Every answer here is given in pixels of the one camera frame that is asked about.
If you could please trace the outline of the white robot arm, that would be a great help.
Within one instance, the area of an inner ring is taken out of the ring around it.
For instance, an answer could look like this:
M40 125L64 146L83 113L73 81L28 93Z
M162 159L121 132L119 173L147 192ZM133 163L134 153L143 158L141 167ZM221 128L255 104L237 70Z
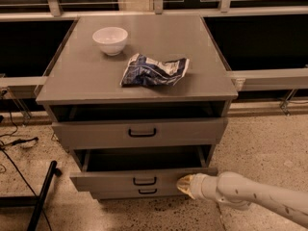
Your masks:
M209 199L238 210L247 210L255 203L308 228L307 192L261 184L230 171L219 176L189 174L176 186L192 199Z

